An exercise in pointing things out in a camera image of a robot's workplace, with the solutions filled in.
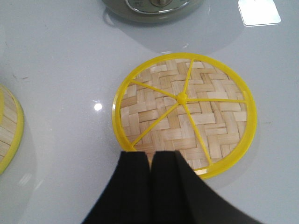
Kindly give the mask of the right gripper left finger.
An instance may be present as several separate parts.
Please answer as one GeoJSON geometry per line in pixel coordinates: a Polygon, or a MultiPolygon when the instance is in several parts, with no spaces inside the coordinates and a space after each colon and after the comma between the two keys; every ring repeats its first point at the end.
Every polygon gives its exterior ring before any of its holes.
{"type": "Polygon", "coordinates": [[[121,152],[117,167],[85,224],[150,223],[150,168],[144,152],[121,152]]]}

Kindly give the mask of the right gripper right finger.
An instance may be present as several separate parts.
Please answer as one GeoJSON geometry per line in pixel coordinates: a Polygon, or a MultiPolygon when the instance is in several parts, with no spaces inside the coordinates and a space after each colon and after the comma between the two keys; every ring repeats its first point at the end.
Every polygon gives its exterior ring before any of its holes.
{"type": "Polygon", "coordinates": [[[151,167],[155,224],[257,224],[213,191],[179,151],[158,151],[151,167]]]}

